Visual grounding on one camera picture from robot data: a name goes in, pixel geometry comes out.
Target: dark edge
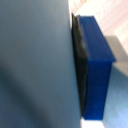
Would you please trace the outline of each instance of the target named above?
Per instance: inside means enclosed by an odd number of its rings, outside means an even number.
[[[75,68],[77,75],[77,85],[79,91],[79,101],[81,116],[84,115],[87,98],[87,52],[85,42],[80,28],[79,16],[75,17],[72,14],[72,40],[73,52],[75,60]]]

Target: black strip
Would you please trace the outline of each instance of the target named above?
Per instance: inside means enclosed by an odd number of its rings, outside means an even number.
[[[79,24],[79,16],[72,14],[72,40],[77,74],[81,116],[84,114],[87,95],[87,52]]]

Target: blue object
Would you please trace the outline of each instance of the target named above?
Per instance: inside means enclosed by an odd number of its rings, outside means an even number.
[[[102,120],[112,62],[116,61],[94,17],[80,17],[87,51],[87,99],[84,118]]]

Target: blue box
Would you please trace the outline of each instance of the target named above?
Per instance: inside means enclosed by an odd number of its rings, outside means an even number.
[[[94,17],[78,16],[87,52],[87,94],[84,118],[102,120],[111,65],[115,60]]]

